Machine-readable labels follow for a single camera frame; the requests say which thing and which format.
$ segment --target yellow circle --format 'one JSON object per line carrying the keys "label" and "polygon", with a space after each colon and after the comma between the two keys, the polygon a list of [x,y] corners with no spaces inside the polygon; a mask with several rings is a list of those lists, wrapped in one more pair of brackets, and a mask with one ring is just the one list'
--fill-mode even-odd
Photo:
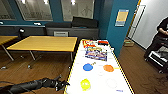
{"label": "yellow circle", "polygon": [[90,82],[88,79],[84,79],[81,81],[81,87],[83,89],[83,91],[86,91],[87,89],[90,88]]}

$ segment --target wooden table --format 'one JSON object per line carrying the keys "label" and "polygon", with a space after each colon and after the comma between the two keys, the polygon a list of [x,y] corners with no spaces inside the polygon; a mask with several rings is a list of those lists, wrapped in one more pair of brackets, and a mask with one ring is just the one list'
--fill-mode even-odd
{"label": "wooden table", "polygon": [[8,50],[29,50],[33,60],[36,60],[32,51],[64,51],[74,52],[77,37],[29,36],[8,47]]}
{"label": "wooden table", "polygon": [[9,54],[9,52],[6,50],[3,44],[17,38],[18,36],[0,36],[0,45],[5,50],[5,52],[8,54],[8,56],[11,58],[12,61],[14,61],[13,57]]}
{"label": "wooden table", "polygon": [[[68,78],[69,86],[66,86],[64,94],[134,94],[115,54],[113,48],[98,45],[107,51],[107,61],[87,58],[83,42],[80,42],[78,51]],[[93,64],[93,69],[85,71],[83,68],[86,64]],[[105,71],[105,65],[111,65],[114,71]],[[81,81],[88,79],[90,88],[82,90]]]}

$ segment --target blue circle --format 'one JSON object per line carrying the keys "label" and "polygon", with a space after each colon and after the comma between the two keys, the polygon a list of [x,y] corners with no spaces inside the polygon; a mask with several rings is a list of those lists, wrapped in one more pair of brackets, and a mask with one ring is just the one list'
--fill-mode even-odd
{"label": "blue circle", "polygon": [[85,71],[90,71],[90,70],[93,69],[93,66],[90,65],[90,64],[85,64],[85,65],[83,66],[83,69],[84,69]]}

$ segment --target paper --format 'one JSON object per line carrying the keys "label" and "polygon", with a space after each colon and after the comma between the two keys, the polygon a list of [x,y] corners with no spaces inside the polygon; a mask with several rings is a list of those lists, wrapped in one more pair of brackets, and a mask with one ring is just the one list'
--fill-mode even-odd
{"label": "paper", "polygon": [[119,10],[115,26],[124,26],[129,10]]}

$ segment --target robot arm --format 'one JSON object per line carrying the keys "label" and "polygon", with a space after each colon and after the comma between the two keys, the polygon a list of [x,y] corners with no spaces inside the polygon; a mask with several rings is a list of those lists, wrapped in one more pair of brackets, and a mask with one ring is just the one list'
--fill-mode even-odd
{"label": "robot arm", "polygon": [[21,84],[0,87],[0,94],[20,94],[24,92],[30,92],[32,90],[37,90],[42,87],[56,88],[56,91],[59,91],[66,85],[70,85],[66,81],[59,81],[59,78],[61,77],[59,76],[55,79],[43,78],[40,80],[34,80]]}

